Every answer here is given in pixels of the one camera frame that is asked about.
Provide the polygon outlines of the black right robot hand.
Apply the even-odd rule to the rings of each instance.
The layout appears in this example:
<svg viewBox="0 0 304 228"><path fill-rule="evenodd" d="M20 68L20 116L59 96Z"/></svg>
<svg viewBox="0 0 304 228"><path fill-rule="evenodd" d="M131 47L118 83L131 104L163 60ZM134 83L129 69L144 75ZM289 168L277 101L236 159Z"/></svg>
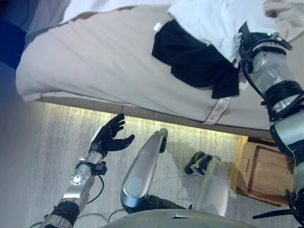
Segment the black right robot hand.
<svg viewBox="0 0 304 228"><path fill-rule="evenodd" d="M241 33L241 46L244 49L249 49L253 44L257 43L261 39L268 38L267 33L260 32L250 32L247 26L247 22L245 22L238 31Z"/></svg>

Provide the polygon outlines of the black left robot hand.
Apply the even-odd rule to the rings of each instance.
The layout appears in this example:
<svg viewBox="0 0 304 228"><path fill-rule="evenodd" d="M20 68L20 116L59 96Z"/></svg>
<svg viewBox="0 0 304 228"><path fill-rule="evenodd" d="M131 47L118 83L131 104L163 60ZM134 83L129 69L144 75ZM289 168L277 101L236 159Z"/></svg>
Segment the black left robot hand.
<svg viewBox="0 0 304 228"><path fill-rule="evenodd" d="M105 158L108 152L121 151L130 146L135 139L134 134L124 139L115 139L118 132L124 129L124 119L124 114L120 113L102 126L91 142L89 153L96 152Z"/></svg>

